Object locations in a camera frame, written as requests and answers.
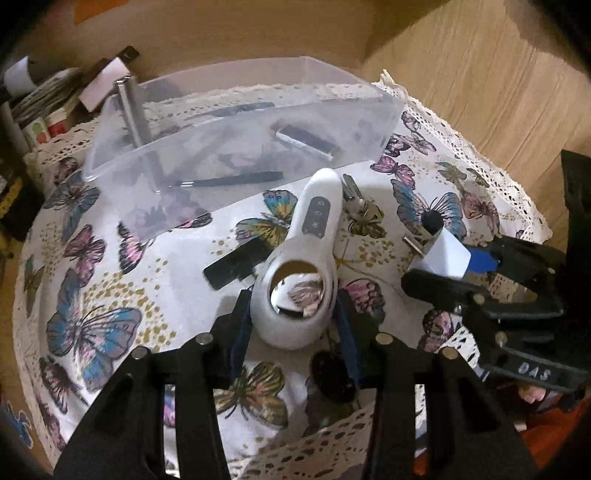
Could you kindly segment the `white cube adapter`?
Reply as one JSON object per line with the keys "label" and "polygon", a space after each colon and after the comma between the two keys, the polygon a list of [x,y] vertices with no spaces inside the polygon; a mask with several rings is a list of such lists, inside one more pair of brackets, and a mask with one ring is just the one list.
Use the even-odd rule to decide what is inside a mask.
{"label": "white cube adapter", "polygon": [[409,270],[419,270],[454,280],[462,280],[468,271],[471,252],[448,229],[443,227],[423,247]]}

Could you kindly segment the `black gold rectangular lighter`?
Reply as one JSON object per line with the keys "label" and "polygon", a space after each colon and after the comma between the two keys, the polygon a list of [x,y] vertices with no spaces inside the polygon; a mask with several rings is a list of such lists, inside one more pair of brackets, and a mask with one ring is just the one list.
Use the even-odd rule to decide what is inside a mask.
{"label": "black gold rectangular lighter", "polygon": [[287,145],[297,147],[327,161],[332,161],[341,154],[341,148],[335,143],[294,125],[282,125],[276,129],[274,135],[277,140]]}

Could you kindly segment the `silver metal flashlight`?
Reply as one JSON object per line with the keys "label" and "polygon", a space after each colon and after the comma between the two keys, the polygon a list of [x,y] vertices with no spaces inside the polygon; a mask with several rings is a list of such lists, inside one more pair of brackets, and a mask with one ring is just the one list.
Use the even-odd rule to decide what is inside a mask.
{"label": "silver metal flashlight", "polygon": [[159,193],[164,176],[157,152],[148,148],[152,138],[143,110],[142,90],[136,77],[130,74],[117,79],[114,86],[124,122],[134,150],[138,151],[138,159],[148,179],[148,185],[152,191]]}

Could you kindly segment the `black flat rectangular stick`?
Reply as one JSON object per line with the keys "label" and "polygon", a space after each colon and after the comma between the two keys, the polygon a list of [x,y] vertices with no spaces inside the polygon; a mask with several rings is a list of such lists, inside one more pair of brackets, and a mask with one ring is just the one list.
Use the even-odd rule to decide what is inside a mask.
{"label": "black flat rectangular stick", "polygon": [[220,290],[235,280],[245,280],[254,274],[256,266],[273,252],[265,241],[252,238],[204,268],[204,278],[214,290]]}

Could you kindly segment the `black round small object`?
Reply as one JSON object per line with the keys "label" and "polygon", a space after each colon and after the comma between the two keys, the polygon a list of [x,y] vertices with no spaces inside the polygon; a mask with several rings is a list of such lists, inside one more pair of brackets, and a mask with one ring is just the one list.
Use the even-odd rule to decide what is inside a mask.
{"label": "black round small object", "polygon": [[329,401],[342,405],[356,400],[356,384],[339,354],[329,350],[315,352],[310,368],[318,391]]}

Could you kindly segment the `black pen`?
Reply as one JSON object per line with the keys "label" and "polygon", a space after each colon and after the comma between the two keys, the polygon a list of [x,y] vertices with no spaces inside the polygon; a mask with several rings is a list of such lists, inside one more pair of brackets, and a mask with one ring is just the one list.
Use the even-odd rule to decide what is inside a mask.
{"label": "black pen", "polygon": [[235,176],[226,176],[211,179],[184,180],[170,185],[170,188],[197,188],[197,187],[218,187],[242,184],[259,184],[274,182],[283,179],[283,172],[262,171],[256,173],[245,173]]}

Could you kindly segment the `butterfly print lace cloth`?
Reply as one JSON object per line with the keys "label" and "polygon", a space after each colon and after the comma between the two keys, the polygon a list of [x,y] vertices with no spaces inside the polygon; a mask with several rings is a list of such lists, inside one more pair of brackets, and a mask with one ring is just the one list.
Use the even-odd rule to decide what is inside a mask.
{"label": "butterfly print lace cloth", "polygon": [[[346,167],[382,217],[370,223],[343,218],[335,263],[356,308],[382,330],[416,346],[427,307],[406,298],[400,285],[411,253],[402,243],[407,228],[398,216],[392,184],[407,184],[416,211],[434,208],[471,245],[494,233],[535,243],[548,240],[544,216],[504,170],[388,74],[374,86],[345,80],[257,81],[153,100],[145,113],[152,128],[179,127],[197,114],[249,102],[283,106],[307,94],[362,100],[382,92],[404,104],[387,150],[361,154]],[[134,347],[168,351],[228,310],[238,283],[214,291],[202,270],[255,238],[279,245],[304,190],[298,180],[240,194],[209,219],[140,241],[103,190],[84,183],[79,173],[57,170],[63,162],[88,163],[97,130],[96,122],[87,123],[38,152],[49,201],[27,236],[16,282],[14,351],[29,407],[23,432],[39,438],[50,463],[58,461],[90,404]],[[311,380],[311,355],[311,349],[283,353],[255,340],[243,386],[216,393],[232,478],[361,477],[374,398],[365,394],[349,405],[329,405]]]}

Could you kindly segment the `clear plastic storage box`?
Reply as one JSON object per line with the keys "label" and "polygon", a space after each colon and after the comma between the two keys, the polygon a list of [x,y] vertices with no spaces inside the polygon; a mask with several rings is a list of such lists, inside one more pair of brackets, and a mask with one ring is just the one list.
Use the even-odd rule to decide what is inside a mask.
{"label": "clear plastic storage box", "polygon": [[[138,85],[152,138],[148,148],[163,170],[161,191],[148,185],[116,89],[103,104],[83,177],[141,240],[319,169],[375,160],[404,109],[393,94],[311,57],[216,63]],[[286,124],[335,143],[341,154],[327,161],[277,140],[274,132]],[[283,172],[283,179],[170,188],[262,171]]]}

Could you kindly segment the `dark wine bottle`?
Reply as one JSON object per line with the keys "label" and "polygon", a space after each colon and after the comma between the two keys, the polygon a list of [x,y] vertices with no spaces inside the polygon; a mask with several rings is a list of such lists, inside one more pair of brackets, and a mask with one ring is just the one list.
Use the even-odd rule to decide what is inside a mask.
{"label": "dark wine bottle", "polygon": [[24,242],[44,203],[20,161],[1,154],[1,230]]}

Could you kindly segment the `blue cartoon sticker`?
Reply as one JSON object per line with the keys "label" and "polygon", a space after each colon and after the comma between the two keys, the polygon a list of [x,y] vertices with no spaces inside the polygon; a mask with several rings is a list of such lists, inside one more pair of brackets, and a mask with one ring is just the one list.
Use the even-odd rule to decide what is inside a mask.
{"label": "blue cartoon sticker", "polygon": [[28,450],[31,450],[34,446],[34,440],[31,435],[31,421],[27,414],[23,410],[15,412],[9,400],[1,401],[1,412],[17,438]]}

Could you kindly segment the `small white box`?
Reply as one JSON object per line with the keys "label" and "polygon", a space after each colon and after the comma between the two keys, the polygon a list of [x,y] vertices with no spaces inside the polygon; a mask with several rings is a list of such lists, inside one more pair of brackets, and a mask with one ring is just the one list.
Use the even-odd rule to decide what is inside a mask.
{"label": "small white box", "polygon": [[79,94],[79,101],[88,112],[93,112],[104,101],[114,88],[114,83],[129,75],[130,71],[125,63],[114,57],[98,74],[85,86]]}

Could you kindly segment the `stack of papers and magazines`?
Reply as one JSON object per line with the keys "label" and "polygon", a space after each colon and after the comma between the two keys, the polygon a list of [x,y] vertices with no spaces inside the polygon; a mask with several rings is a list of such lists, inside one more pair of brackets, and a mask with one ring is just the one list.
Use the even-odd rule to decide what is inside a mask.
{"label": "stack of papers and magazines", "polygon": [[1,71],[1,125],[15,150],[24,155],[91,118],[82,91],[107,65],[56,70],[24,56]]}

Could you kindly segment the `orange sticky paper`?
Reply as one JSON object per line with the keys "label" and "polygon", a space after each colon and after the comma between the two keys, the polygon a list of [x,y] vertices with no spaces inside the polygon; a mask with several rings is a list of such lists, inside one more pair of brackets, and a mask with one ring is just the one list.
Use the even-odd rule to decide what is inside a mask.
{"label": "orange sticky paper", "polygon": [[74,5],[74,23],[80,24],[109,10],[125,5],[128,0],[77,0]]}

